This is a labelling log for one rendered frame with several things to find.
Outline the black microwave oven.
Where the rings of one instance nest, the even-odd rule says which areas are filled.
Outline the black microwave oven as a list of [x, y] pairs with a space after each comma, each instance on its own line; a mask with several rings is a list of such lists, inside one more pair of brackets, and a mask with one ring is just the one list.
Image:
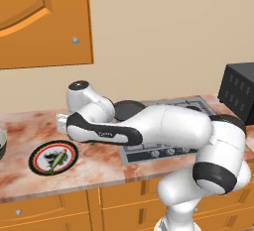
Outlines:
[[217, 98], [246, 125], [254, 125], [254, 62], [229, 63]]

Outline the pale green bowl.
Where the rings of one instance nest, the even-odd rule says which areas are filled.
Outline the pale green bowl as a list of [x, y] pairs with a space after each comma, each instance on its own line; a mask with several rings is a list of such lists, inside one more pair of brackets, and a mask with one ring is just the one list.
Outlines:
[[0, 129], [0, 160], [3, 159], [6, 153], [7, 139], [7, 133]]

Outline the orange drawer front silver knob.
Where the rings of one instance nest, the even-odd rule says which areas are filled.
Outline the orange drawer front silver knob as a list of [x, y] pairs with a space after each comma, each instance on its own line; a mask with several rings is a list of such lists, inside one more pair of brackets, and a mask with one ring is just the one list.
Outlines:
[[[22, 209], [21, 215], [16, 215], [17, 209]], [[0, 227], [87, 211], [85, 191], [0, 203]]]

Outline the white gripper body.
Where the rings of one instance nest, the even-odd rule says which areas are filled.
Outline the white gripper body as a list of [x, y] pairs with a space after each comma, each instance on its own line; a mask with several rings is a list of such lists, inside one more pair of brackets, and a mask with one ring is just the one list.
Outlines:
[[67, 120], [66, 114], [58, 114], [57, 115], [57, 130], [61, 134], [66, 133], [66, 120]]

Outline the grey hob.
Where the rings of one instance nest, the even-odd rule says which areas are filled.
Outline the grey hob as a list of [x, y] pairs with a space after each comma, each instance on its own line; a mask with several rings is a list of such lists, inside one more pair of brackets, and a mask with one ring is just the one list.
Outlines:
[[[208, 116], [215, 115], [215, 111], [200, 96], [178, 98], [173, 100], [143, 101], [141, 103], [143, 103], [146, 107], [159, 104], [181, 106], [202, 112]], [[166, 149], [174, 149], [175, 154], [173, 156], [167, 155]], [[160, 152], [160, 155], [157, 158], [153, 158], [151, 156], [151, 152], [156, 150]], [[162, 160], [185, 155], [194, 155], [195, 153], [196, 149], [190, 149], [188, 153], [183, 153], [182, 148], [165, 144], [139, 145], [134, 147], [123, 146], [119, 148], [119, 156], [123, 166], [140, 164], [152, 160]]]

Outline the black round pan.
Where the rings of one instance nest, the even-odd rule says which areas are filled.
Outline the black round pan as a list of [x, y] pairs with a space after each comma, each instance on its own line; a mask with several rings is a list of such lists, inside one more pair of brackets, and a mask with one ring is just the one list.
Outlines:
[[133, 117], [140, 111], [146, 108], [146, 106], [136, 100], [122, 100], [114, 104], [115, 107], [115, 119], [117, 121], [125, 121]]

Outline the patterned round plate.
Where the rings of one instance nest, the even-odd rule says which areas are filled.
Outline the patterned round plate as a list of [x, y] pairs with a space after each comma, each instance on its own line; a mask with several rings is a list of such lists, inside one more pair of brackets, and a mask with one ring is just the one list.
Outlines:
[[[63, 159], [63, 164], [55, 168], [54, 174], [46, 174], [46, 171], [49, 169], [49, 155], [53, 152], [60, 152], [62, 150], [66, 150], [66, 156]], [[33, 173], [49, 176], [66, 172], [74, 166], [77, 159], [78, 149], [74, 143], [65, 140], [56, 140], [46, 142], [35, 149], [29, 157], [28, 164]]]

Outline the green fish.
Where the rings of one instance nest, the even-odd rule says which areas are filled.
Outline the green fish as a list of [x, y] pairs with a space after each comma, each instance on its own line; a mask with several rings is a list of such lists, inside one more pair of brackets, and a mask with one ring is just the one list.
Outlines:
[[63, 164], [65, 156], [66, 150], [62, 150], [60, 152], [53, 152], [52, 154], [50, 154], [50, 162], [48, 164], [49, 169], [46, 171], [46, 174], [54, 174], [55, 168]]

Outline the orange wooden cupboard door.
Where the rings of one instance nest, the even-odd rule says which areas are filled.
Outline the orange wooden cupboard door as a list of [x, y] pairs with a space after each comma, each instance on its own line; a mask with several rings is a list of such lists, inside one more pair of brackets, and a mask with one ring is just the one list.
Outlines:
[[89, 0], [0, 0], [0, 69], [92, 62]]

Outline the orange plain drawer front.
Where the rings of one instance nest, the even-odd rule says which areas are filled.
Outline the orange plain drawer front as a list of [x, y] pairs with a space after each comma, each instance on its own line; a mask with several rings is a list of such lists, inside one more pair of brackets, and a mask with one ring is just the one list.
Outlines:
[[91, 228], [77, 221], [53, 220], [1, 228], [0, 231], [91, 231]]

